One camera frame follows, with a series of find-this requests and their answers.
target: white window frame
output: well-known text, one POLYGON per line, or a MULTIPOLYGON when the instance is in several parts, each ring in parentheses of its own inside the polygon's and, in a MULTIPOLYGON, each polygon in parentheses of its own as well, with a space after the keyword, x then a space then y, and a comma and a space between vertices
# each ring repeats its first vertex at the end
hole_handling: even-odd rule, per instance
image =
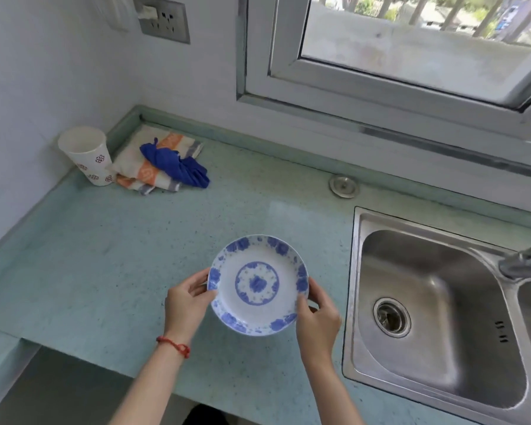
POLYGON ((246 93, 531 165, 531 145, 524 143, 531 139, 531 105, 520 113, 301 59, 308 6, 309 0, 248 0, 246 93))

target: electrical outlet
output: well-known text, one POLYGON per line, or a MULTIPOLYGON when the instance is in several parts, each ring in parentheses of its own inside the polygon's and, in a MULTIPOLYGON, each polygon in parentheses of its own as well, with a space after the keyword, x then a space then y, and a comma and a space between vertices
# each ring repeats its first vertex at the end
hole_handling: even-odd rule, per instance
POLYGON ((157 10, 157 19, 140 19, 142 33, 190 44, 187 11, 183 3, 170 0, 134 0, 134 6, 141 12, 144 6, 157 10))

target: kitchen counter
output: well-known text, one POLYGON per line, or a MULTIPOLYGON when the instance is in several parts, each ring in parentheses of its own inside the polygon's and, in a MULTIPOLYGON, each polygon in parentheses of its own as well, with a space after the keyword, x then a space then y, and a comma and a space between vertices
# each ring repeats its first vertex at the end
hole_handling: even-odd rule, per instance
MULTIPOLYGON (((344 316, 355 206, 506 248, 531 245, 528 228, 368 185, 342 200, 328 189, 329 173, 204 141, 206 190, 142 197, 92 186, 76 171, 65 178, 44 204, 64 194, 58 211, 0 273, 0 331, 135 376, 163 329, 166 290, 254 233, 295 247, 344 316), (61 191, 69 184, 70 194, 61 191)), ((343 332, 333 351, 339 373, 343 332)), ((343 380, 368 425, 471 423, 343 380)), ((252 338, 209 310, 175 393, 263 425, 319 423, 294 326, 252 338)))

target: blue rag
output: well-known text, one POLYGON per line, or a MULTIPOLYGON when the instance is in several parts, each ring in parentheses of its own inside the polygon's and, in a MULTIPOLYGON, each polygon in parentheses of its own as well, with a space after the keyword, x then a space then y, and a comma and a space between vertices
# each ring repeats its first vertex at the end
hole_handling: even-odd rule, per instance
POLYGON ((142 144, 140 151, 155 168, 163 170, 173 180, 199 188, 206 188, 211 183, 207 177, 207 169, 192 156, 181 159, 177 151, 166 147, 158 149, 157 138, 153 143, 142 144))

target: dish towel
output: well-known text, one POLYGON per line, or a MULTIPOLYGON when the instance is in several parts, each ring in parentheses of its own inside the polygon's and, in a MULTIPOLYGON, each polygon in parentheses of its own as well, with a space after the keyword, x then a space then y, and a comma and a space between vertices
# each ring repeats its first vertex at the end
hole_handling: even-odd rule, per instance
POLYGON ((196 158, 203 144, 191 137, 177 134, 163 128, 142 125, 137 130, 124 149, 118 154, 110 169, 118 173, 116 182, 127 189, 147 195, 156 187, 171 192, 177 192, 181 181, 172 179, 164 171, 154 167, 142 155, 140 146, 152 143, 157 138, 157 148, 167 148, 177 151, 181 158, 196 158))
POLYGON ((181 159, 179 152, 157 147, 157 138, 153 143, 142 144, 140 152, 155 168, 165 171, 172 179, 199 188, 206 188, 211 183, 207 177, 207 169, 192 156, 181 159))

